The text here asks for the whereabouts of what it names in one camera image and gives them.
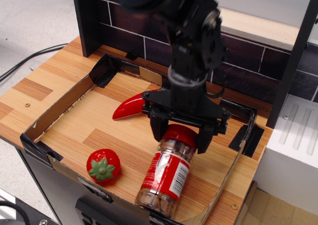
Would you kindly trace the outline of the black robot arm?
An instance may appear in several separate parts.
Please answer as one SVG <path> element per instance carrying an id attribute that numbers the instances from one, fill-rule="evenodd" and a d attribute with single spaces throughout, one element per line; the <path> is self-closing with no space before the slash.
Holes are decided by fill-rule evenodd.
<path id="1" fill-rule="evenodd" d="M 159 141 L 169 121 L 197 127 L 198 153 L 205 153 L 213 136 L 224 134 L 231 114 L 207 92 L 209 73 L 225 60 L 221 19 L 214 0 L 116 0 L 131 14 L 153 15 L 165 24 L 172 48 L 168 68 L 170 89 L 146 91 L 143 112 Z"/>

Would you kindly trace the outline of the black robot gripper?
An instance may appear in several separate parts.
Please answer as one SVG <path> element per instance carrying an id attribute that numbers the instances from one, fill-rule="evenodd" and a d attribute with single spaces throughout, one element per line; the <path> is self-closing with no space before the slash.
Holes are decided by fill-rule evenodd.
<path id="1" fill-rule="evenodd" d="M 150 118 L 154 139 L 159 142 L 168 128 L 169 121 L 199 128 L 196 139 L 197 153 L 205 153 L 213 138 L 225 134 L 229 110 L 212 99 L 220 98 L 225 89 L 216 94 L 207 92 L 206 84 L 189 88 L 172 85 L 171 89 L 145 91 L 143 113 Z"/>

